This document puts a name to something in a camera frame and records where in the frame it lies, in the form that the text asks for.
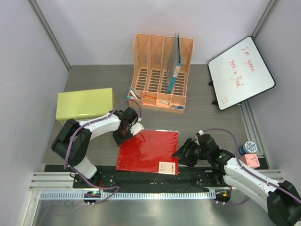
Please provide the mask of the blue white pen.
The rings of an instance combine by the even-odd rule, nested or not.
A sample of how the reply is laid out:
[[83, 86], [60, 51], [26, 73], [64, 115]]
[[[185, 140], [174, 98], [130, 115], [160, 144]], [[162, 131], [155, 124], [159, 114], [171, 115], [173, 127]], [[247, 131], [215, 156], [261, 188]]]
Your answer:
[[129, 91], [135, 99], [142, 99], [141, 95], [137, 93], [136, 90], [133, 89], [132, 87], [129, 87]]

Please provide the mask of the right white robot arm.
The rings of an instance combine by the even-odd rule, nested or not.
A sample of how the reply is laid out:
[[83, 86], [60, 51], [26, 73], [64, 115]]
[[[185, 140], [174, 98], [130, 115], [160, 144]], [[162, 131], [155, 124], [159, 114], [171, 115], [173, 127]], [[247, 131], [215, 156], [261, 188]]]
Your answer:
[[216, 185], [241, 191], [260, 205], [277, 226], [293, 226], [300, 221], [301, 197], [291, 182], [278, 182], [248, 167], [231, 152], [220, 149], [203, 131], [196, 135], [196, 140], [188, 138], [173, 154], [180, 164], [193, 167], [199, 160], [207, 161], [213, 168]]

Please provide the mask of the teal A4 folder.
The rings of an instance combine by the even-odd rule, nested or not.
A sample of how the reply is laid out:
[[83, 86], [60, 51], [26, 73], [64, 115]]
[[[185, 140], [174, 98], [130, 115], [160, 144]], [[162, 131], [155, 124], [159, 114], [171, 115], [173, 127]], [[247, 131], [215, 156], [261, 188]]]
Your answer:
[[182, 59], [181, 59], [180, 37], [179, 37], [179, 33], [175, 33], [173, 49], [171, 54], [169, 55], [169, 64], [167, 69], [167, 83], [168, 83], [167, 93], [168, 94], [171, 94], [173, 91], [181, 66], [182, 66]]

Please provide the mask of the orange plastic file organizer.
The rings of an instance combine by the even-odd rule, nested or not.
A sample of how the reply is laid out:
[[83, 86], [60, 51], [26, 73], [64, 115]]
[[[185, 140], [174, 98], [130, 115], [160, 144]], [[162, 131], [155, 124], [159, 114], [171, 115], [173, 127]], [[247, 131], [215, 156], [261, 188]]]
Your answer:
[[[131, 86], [142, 99], [130, 98], [142, 108], [183, 113], [187, 99], [187, 84], [193, 56], [194, 39], [180, 37], [182, 66], [173, 91], [167, 93], [167, 69], [169, 55], [173, 49], [174, 37], [138, 33], [134, 40], [134, 75]], [[143, 96], [156, 97], [146, 99]], [[167, 100], [168, 105], [159, 101]], [[183, 110], [173, 109], [172, 105], [183, 106]]]

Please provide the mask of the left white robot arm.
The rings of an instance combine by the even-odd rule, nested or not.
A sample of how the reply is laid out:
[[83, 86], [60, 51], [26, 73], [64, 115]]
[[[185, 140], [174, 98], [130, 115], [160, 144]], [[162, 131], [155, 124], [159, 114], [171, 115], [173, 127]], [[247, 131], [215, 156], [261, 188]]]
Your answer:
[[54, 139], [51, 149], [62, 159], [68, 158], [66, 165], [77, 170], [84, 177], [84, 183], [94, 188], [100, 184], [101, 173], [86, 157], [90, 141], [112, 132], [117, 146], [120, 146], [144, 130], [140, 121], [141, 118], [131, 107], [125, 111], [110, 111], [87, 121], [69, 119]]

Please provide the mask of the blue and grey marker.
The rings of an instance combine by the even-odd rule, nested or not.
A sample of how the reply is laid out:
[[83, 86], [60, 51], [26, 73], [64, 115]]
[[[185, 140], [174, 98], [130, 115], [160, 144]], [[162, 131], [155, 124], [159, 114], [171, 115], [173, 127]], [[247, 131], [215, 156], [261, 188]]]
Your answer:
[[179, 110], [183, 110], [183, 106], [176, 106], [176, 105], [172, 105], [173, 109], [179, 109]]

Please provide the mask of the green metal drawer cabinet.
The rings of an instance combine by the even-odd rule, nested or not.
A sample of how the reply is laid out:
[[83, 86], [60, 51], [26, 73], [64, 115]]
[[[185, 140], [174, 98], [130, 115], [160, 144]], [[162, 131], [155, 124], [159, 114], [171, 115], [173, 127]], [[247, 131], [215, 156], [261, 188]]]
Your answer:
[[58, 94], [56, 120], [61, 124], [106, 115], [117, 106], [113, 88], [61, 92]]

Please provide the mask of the red A4 folder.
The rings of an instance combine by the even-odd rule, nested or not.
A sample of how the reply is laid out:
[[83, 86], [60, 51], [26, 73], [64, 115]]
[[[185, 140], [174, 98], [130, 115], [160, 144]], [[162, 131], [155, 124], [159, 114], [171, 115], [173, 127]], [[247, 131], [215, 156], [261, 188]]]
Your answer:
[[119, 149], [116, 170], [178, 174], [177, 131], [144, 130], [124, 142]]

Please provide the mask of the small white eraser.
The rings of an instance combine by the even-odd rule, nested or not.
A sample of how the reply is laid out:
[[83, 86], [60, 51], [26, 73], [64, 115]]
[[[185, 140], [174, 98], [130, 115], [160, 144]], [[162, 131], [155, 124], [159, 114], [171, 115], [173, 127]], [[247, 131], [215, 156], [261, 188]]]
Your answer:
[[162, 103], [162, 104], [165, 104], [165, 105], [168, 105], [168, 104], [169, 104], [169, 101], [163, 100], [163, 99], [161, 99], [159, 102]]

